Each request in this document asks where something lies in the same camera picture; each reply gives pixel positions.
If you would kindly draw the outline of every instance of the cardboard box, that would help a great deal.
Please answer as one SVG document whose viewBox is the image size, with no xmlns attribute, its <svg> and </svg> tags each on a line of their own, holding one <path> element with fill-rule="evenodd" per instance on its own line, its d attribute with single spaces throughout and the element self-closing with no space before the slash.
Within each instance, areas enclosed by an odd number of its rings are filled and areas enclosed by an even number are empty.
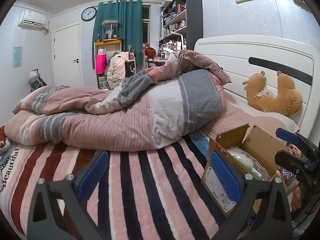
<svg viewBox="0 0 320 240">
<path fill-rule="evenodd" d="M 276 171 L 279 166 L 275 163 L 275 155 L 280 150 L 287 150 L 287 147 L 258 126 L 253 126 L 247 138 L 244 140 L 249 127 L 249 124 L 242 125 L 220 133 L 215 140 L 210 138 L 209 141 L 209 158 L 201 182 L 226 217 L 231 214 L 236 203 L 228 198 L 217 176 L 213 172 L 210 166 L 210 154 L 216 150 L 220 150 L 231 164 L 235 164 L 238 167 L 242 174 L 250 173 L 254 178 L 257 178 L 256 174 L 249 171 L 239 161 L 229 155 L 226 150 L 232 146 L 237 146 L 254 157 L 267 170 L 270 176 L 269 181 L 272 181 L 275 177 L 278 177 Z M 260 203 L 261 200 L 256 200 L 253 206 L 256 213 L 259 210 Z"/>
</svg>

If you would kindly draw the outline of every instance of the coat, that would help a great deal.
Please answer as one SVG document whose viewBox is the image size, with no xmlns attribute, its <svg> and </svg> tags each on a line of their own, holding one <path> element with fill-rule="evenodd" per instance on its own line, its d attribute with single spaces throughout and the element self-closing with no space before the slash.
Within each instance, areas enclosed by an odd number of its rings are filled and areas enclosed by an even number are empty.
<svg viewBox="0 0 320 240">
<path fill-rule="evenodd" d="M 125 62 L 129 62 L 129 53 L 121 52 L 110 60 L 107 80 L 110 88 L 117 87 L 125 78 Z"/>
</svg>

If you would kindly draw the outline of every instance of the crown molding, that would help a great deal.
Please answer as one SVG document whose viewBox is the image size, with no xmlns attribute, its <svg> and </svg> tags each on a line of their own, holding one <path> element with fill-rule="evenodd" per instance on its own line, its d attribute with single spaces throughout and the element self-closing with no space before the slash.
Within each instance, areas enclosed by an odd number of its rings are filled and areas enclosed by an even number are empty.
<svg viewBox="0 0 320 240">
<path fill-rule="evenodd" d="M 50 17 L 54 16 L 54 14 L 52 14 L 52 13 L 46 11 L 46 10 L 43 10 L 41 8 L 26 4 L 26 3 L 23 3 L 23 2 L 16 1 L 13 6 L 19 7 L 19 8 L 23 8 L 23 9 L 28 9 L 28 10 L 31 10 L 31 11 L 35 11 L 37 13 L 45 14 L 45 15 L 50 16 Z"/>
<path fill-rule="evenodd" d="M 99 3 L 101 3 L 101 2 L 108 2 L 108 1 L 115 1 L 115 0 L 96 0 L 96 1 L 91 1 L 91 2 L 87 2 L 87 3 L 83 3 L 83 4 L 80 4 L 80 5 L 71 7 L 71 8 L 69 8 L 69 9 L 63 10 L 63 11 L 55 14 L 54 17 L 59 16 L 59 15 L 61 15 L 61 14 L 63 14 L 63 13 L 66 13 L 66 12 L 69 12 L 69 11 L 72 11 L 72 10 L 75 10 L 75 9 L 82 8 L 82 7 L 86 7 L 86 6 L 88 6 L 88 7 L 90 7 L 90 6 L 98 6 Z M 155 4 L 159 3 L 159 4 L 161 4 L 161 3 L 162 3 L 162 0 L 142 0 L 142 2 L 143 2 L 143 3 L 147 3 L 147 4 L 148 4 L 148 3 L 150 3 L 150 4 L 151 4 L 151 3 L 155 3 Z"/>
</svg>

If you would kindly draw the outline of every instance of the black bookshelf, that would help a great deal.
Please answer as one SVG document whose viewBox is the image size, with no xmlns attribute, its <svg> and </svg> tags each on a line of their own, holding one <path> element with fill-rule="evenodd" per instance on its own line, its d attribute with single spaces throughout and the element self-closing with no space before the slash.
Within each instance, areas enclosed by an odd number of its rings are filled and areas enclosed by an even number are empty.
<svg viewBox="0 0 320 240">
<path fill-rule="evenodd" d="M 162 26 L 165 29 L 166 27 L 169 27 L 170 24 L 179 23 L 181 20 L 185 20 L 186 27 L 175 32 L 182 34 L 183 38 L 186 39 L 187 49 L 194 50 L 196 41 L 203 38 L 202 0 L 173 0 L 166 8 L 164 8 L 163 15 L 169 14 L 172 11 L 178 13 L 179 5 L 185 4 L 187 4 L 185 11 L 182 11 L 176 18 L 166 24 L 163 22 Z M 168 34 L 160 40 L 160 44 L 164 44 L 170 40 L 181 41 L 181 36 Z"/>
</svg>

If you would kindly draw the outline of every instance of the black clamp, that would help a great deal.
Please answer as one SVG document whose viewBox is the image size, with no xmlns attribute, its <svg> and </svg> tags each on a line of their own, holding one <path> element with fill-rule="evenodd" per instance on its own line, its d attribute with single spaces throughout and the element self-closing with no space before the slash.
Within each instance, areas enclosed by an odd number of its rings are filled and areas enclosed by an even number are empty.
<svg viewBox="0 0 320 240">
<path fill-rule="evenodd" d="M 276 136 L 296 145 L 308 159 L 305 162 L 284 150 L 277 152 L 275 156 L 276 164 L 297 175 L 297 180 L 301 182 L 302 205 L 291 213 L 292 220 L 295 221 L 300 214 L 309 215 L 319 208 L 316 204 L 320 197 L 320 151 L 316 145 L 299 133 L 293 134 L 278 128 Z"/>
<path fill-rule="evenodd" d="M 256 199 L 261 199 L 259 211 L 249 233 L 240 240 L 292 239 L 289 203 L 280 178 L 261 181 L 255 180 L 251 174 L 242 175 L 220 151 L 213 152 L 210 161 L 218 162 L 217 169 L 212 168 L 217 171 L 216 175 L 228 197 L 237 202 L 234 210 L 212 240 L 236 240 L 246 227 Z"/>
<path fill-rule="evenodd" d="M 68 233 L 57 199 L 63 199 L 82 240 L 106 240 L 83 207 L 109 164 L 106 151 L 98 152 L 76 174 L 47 182 L 40 178 L 35 187 L 28 216 L 28 240 L 77 240 Z"/>
</svg>

